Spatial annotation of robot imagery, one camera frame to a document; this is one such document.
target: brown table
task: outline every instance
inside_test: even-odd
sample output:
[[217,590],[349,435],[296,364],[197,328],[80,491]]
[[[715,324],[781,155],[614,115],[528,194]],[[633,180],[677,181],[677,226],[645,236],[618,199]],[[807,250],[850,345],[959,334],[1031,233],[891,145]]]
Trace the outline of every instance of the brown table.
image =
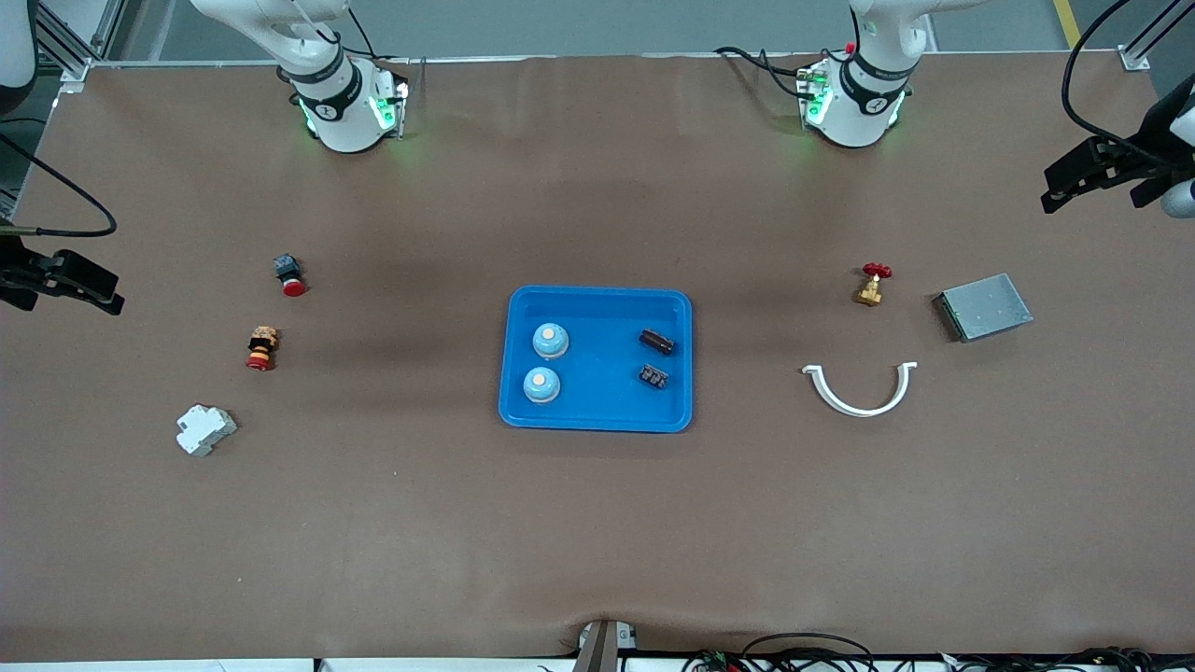
[[[407,140],[362,155],[271,68],[93,71],[42,155],[120,216],[69,246],[128,306],[2,312],[0,656],[534,655],[595,617],[646,647],[1195,648],[1195,231],[1126,191],[1041,213],[1084,136],[1064,59],[926,57],[864,151],[715,59],[428,66]],[[1084,56],[1091,118],[1151,100]],[[98,220],[36,175],[18,224]],[[1036,322],[951,343],[927,298],[1000,271]],[[503,424],[526,283],[686,292],[690,428]],[[870,420],[798,372],[869,407],[908,360]],[[174,444],[195,402],[241,424],[203,459]]]

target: black connector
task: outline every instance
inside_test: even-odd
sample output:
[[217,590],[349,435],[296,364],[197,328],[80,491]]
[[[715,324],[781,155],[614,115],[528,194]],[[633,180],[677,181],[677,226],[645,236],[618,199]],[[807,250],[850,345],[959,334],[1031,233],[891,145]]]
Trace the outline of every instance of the black connector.
[[664,338],[650,329],[644,329],[643,334],[639,334],[639,342],[644,346],[660,350],[664,355],[670,355],[673,349],[676,347],[675,342]]
[[645,364],[643,365],[643,371],[639,372],[639,380],[657,390],[663,390],[668,385],[668,374],[650,364]]

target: orange and black connector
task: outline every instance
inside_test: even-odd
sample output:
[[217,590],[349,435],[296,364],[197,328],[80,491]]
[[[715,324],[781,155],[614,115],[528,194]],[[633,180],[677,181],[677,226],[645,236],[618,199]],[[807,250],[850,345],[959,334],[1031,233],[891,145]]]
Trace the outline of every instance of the orange and black connector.
[[272,326],[258,326],[249,338],[249,359],[245,366],[257,371],[274,368],[274,350],[278,348],[278,330]]

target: white handle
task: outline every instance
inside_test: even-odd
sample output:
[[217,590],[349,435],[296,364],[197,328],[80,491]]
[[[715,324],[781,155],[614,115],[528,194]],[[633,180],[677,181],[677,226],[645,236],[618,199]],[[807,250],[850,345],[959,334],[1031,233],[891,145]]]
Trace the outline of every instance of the white handle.
[[826,383],[826,374],[822,372],[821,365],[811,364],[801,369],[801,373],[808,373],[814,379],[814,387],[817,393],[821,395],[822,399],[838,413],[850,415],[852,417],[872,417],[882,413],[888,413],[896,408],[896,404],[905,398],[905,392],[908,391],[908,372],[917,368],[915,361],[907,361],[896,367],[896,393],[893,398],[888,401],[887,404],[871,410],[854,408],[842,399],[838,398],[833,391],[831,391],[829,385]]

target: yellow tape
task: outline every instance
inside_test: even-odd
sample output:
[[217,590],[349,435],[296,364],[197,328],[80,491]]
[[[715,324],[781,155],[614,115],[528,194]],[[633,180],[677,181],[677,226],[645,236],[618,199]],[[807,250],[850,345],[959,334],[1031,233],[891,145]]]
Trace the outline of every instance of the yellow tape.
[[1058,12],[1058,23],[1062,24],[1062,35],[1071,49],[1079,43],[1079,24],[1074,20],[1074,11],[1071,10],[1071,0],[1054,0],[1054,11]]

